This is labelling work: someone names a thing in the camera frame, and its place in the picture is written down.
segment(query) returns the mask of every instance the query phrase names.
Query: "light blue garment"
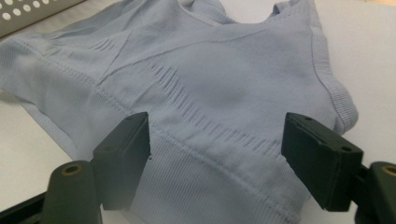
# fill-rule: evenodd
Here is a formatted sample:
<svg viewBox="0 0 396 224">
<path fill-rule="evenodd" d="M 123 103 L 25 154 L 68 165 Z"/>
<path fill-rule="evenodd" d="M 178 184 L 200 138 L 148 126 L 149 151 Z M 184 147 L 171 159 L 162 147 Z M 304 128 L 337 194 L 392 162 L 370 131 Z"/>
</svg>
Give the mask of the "light blue garment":
<svg viewBox="0 0 396 224">
<path fill-rule="evenodd" d="M 0 88 L 74 160 L 148 111 L 153 160 L 125 213 L 134 223 L 298 223 L 308 192 L 280 155 L 286 113 L 338 133 L 358 116 L 313 0 L 277 4 L 257 24 L 217 0 L 122 1 L 59 32 L 12 36 L 0 57 Z"/>
</svg>

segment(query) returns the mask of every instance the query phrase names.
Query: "textured pattern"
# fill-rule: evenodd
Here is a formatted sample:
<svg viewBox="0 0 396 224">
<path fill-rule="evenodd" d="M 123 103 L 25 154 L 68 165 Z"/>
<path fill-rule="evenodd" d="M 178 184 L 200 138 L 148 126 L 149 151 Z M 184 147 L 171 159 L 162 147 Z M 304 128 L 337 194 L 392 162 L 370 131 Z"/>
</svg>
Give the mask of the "textured pattern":
<svg viewBox="0 0 396 224">
<path fill-rule="evenodd" d="M 357 112 L 334 79 L 312 0 L 239 24 L 217 0 L 122 1 L 0 45 L 0 88 L 75 160 L 148 111 L 153 160 L 130 220 L 297 223 L 308 192 L 280 155 L 287 112 L 338 133 Z"/>
</svg>

